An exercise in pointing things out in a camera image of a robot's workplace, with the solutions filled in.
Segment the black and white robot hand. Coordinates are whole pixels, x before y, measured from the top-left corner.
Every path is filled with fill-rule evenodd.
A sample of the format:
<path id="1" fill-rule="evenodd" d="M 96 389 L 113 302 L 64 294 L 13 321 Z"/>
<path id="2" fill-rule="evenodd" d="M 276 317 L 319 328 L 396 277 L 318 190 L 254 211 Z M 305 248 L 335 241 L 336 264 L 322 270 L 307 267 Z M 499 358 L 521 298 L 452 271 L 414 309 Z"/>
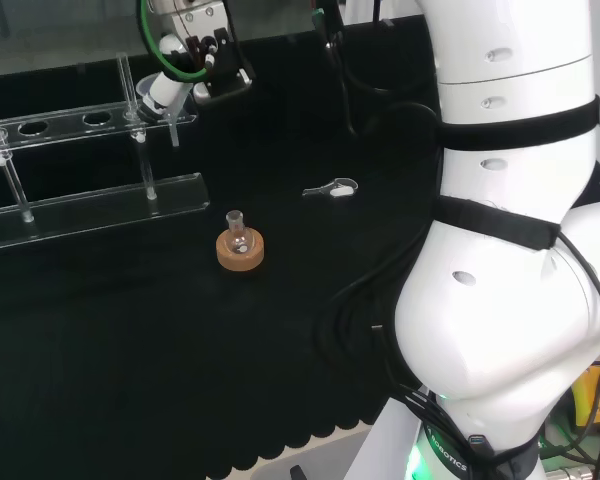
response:
<path id="1" fill-rule="evenodd" d="M 159 69 L 141 95 L 138 115 L 162 119 L 190 94 L 207 108 L 250 89 L 255 77 L 226 1 L 137 1 L 137 28 Z"/>

